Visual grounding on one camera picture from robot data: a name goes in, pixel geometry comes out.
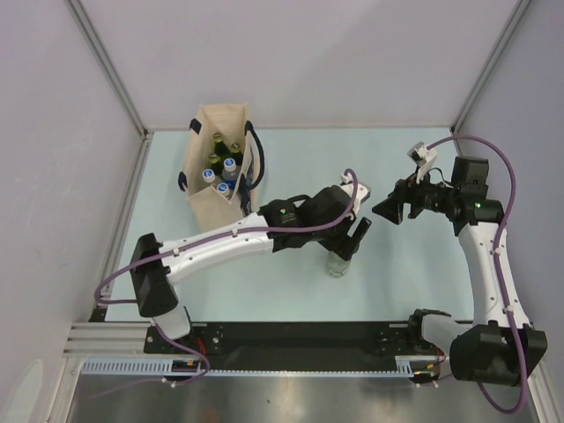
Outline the clear glass bottle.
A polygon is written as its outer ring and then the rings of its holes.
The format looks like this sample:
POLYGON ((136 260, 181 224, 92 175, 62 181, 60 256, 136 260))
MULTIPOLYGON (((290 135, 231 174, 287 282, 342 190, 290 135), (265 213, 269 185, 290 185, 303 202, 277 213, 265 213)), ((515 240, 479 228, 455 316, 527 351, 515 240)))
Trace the clear glass bottle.
POLYGON ((345 260, 336 253, 330 252, 325 263, 325 270, 331 277, 341 278, 348 272, 350 265, 350 260, 345 260))

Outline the blue label water bottle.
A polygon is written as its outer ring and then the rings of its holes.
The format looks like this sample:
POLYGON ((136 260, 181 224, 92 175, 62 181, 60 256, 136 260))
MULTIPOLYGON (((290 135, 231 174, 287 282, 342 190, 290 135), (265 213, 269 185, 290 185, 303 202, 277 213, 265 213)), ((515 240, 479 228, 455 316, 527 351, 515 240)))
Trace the blue label water bottle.
POLYGON ((216 190, 221 196, 223 196, 225 198, 230 198, 231 195, 232 195, 232 191, 231 191, 229 185, 225 182, 218 184, 217 187, 216 187, 216 190))
POLYGON ((221 174, 222 180, 230 187, 230 189, 234 189, 241 168, 237 165, 233 158, 225 159, 223 166, 224 168, 221 174))

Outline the green bottle red label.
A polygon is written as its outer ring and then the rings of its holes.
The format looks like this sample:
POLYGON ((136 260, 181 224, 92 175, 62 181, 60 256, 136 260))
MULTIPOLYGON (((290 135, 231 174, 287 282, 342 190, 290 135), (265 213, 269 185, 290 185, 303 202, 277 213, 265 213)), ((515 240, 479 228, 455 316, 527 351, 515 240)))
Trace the green bottle red label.
POLYGON ((243 152, 241 151, 240 145, 238 143, 232 143, 229 149, 236 165, 240 167, 243 162, 243 152))

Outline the beige canvas tote bag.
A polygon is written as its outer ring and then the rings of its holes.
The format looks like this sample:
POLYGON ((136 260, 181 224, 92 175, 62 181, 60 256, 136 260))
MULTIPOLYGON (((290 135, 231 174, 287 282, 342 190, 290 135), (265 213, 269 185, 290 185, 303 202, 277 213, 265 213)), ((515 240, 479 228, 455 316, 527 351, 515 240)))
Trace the beige canvas tote bag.
POLYGON ((234 223, 258 208, 258 186, 265 173, 263 146, 249 119, 248 105, 203 105, 189 126, 182 170, 178 175, 179 188, 186 193, 201 231, 209 231, 234 223), (238 143, 243 162, 230 198, 221 196, 216 187, 207 186, 202 178, 209 168, 208 156, 214 153, 212 136, 220 132, 225 144, 238 143))

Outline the green glass bottle front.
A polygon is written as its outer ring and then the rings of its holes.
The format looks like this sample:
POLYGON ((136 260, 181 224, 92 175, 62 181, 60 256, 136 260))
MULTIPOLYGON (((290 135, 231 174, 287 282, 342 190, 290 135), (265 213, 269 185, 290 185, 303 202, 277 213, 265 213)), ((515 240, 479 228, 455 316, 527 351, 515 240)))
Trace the green glass bottle front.
POLYGON ((211 153, 208 156, 208 165, 209 168, 214 172, 216 175, 221 175, 223 172, 223 162, 219 155, 216 153, 211 153))

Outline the green glass bottle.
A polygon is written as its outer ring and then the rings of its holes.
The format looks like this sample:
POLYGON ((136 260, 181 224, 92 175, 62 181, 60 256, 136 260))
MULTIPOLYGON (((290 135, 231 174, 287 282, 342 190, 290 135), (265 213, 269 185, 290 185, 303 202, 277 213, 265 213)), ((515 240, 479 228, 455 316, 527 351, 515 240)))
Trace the green glass bottle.
POLYGON ((216 153, 211 153, 208 156, 208 165, 209 168, 214 172, 216 175, 221 175, 223 172, 223 162, 219 155, 216 153))
POLYGON ((224 137, 220 132, 215 132, 212 136, 214 153, 218 155, 222 160, 226 159, 230 155, 230 150, 225 144, 224 137))

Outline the clear plastic water bottle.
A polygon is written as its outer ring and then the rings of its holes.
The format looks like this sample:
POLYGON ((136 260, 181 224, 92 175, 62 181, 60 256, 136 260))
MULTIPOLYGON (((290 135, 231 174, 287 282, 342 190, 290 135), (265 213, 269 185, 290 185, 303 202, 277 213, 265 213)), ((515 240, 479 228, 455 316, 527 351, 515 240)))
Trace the clear plastic water bottle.
POLYGON ((218 176, 210 168, 206 168, 203 170, 202 178, 207 186, 216 187, 221 182, 218 176))

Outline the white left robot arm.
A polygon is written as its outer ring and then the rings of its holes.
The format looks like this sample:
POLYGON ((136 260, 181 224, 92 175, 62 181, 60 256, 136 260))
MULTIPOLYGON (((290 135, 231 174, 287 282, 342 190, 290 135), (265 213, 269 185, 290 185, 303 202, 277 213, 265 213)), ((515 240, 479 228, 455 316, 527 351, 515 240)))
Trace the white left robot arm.
POLYGON ((310 242, 348 261, 371 225, 359 216, 370 194, 366 185, 345 182, 313 197, 273 200, 233 224, 185 240, 160 242, 153 233, 141 236, 130 259, 139 314, 162 330, 174 351, 189 350, 195 332, 176 285, 234 259, 300 249, 310 242))

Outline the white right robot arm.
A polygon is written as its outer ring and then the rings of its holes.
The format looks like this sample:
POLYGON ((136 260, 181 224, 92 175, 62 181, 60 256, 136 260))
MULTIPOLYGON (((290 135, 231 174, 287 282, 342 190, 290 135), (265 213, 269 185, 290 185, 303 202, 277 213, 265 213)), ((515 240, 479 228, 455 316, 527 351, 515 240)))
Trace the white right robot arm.
POLYGON ((400 224, 408 204, 409 219, 424 210, 443 214, 452 223, 471 280, 473 320, 469 327, 451 314, 417 309, 409 318, 406 342, 416 353, 438 347, 449 356, 458 381, 518 386, 547 349, 546 335, 524 313, 513 284, 506 250, 500 201, 488 198, 486 159, 458 157, 448 183, 431 181, 433 160, 412 154, 417 167, 397 181, 375 214, 400 224))

